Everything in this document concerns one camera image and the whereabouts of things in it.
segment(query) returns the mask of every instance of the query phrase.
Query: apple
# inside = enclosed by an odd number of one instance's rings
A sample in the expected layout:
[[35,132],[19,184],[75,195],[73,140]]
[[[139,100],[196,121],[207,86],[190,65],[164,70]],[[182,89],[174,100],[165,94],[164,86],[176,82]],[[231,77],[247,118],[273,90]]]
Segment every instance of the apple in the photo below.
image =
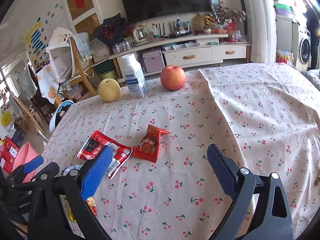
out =
[[119,98],[121,88],[116,80],[107,78],[100,82],[98,86],[98,94],[106,102],[112,102]]
[[166,66],[160,74],[160,81],[167,90],[176,91],[186,83],[186,74],[178,66]]

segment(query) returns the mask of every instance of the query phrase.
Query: cherry print tablecloth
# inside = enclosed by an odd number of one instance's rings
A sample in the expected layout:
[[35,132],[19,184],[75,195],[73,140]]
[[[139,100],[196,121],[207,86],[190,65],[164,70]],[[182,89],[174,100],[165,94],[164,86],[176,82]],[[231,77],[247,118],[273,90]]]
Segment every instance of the cherry print tablecloth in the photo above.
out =
[[[185,87],[168,92],[148,82],[145,98],[99,96],[70,107],[42,156],[43,168],[83,163],[76,154],[94,130],[135,146],[148,124],[171,132],[156,164],[130,157],[116,176],[105,176],[94,196],[97,219],[113,239],[208,239],[231,198],[223,193],[207,161],[215,143],[254,174],[278,172],[298,237],[320,205],[320,92],[285,65],[243,64],[187,72]],[[244,233],[256,199],[244,218]],[[80,234],[76,223],[71,222]]]

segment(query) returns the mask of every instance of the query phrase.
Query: white plastic bottle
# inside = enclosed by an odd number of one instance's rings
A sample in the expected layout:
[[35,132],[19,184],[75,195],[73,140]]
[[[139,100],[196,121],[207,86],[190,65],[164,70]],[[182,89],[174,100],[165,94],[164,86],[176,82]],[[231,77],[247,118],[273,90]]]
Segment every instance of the white plastic bottle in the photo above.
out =
[[141,64],[136,60],[135,55],[133,53],[124,55],[118,58],[118,63],[131,96],[143,98],[147,93],[147,85]]

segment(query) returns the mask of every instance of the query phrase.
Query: curtain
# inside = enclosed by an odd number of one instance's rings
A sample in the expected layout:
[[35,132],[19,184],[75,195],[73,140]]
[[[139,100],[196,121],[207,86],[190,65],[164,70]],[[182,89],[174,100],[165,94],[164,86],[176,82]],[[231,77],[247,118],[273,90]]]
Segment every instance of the curtain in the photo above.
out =
[[28,66],[20,73],[18,84],[29,100],[34,97],[38,88],[31,78]]
[[251,61],[274,63],[276,60],[276,14],[273,0],[244,0],[247,9]]

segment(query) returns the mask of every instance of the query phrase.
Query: blue gripper pad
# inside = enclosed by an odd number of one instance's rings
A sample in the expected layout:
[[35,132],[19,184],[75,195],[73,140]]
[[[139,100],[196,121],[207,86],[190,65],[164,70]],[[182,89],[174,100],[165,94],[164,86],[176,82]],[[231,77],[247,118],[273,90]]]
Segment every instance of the blue gripper pad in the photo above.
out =
[[37,156],[28,163],[24,164],[23,173],[29,174],[36,168],[38,168],[43,163],[43,158],[41,156]]
[[106,170],[112,161],[112,149],[107,146],[95,157],[95,162],[82,179],[81,196],[84,201],[94,196]]
[[223,156],[215,144],[209,145],[207,156],[224,193],[232,199],[235,199],[237,195],[236,184],[239,167],[232,159]]

